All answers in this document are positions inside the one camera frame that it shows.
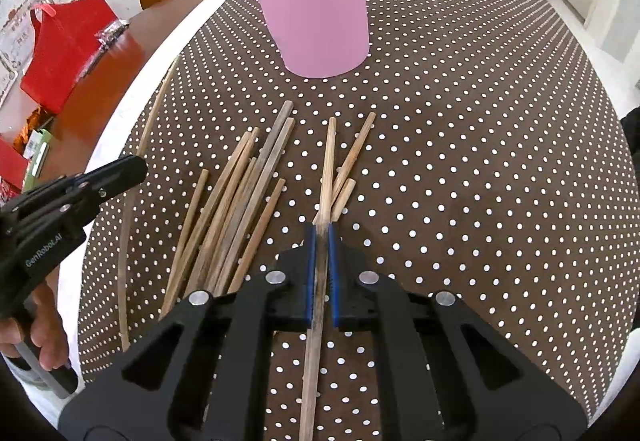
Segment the person's left hand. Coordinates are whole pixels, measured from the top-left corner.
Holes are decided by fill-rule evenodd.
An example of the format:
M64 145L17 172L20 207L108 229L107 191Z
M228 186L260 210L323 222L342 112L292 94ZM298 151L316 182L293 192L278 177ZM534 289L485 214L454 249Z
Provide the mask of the person's left hand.
M35 303L36 314L28 335L40 350L40 365L51 372L67 362L67 337L56 309L54 292L47 283L34 289L32 301ZM10 317L1 321L0 331L1 353L6 357L18 357L16 346L25 340L21 325Z

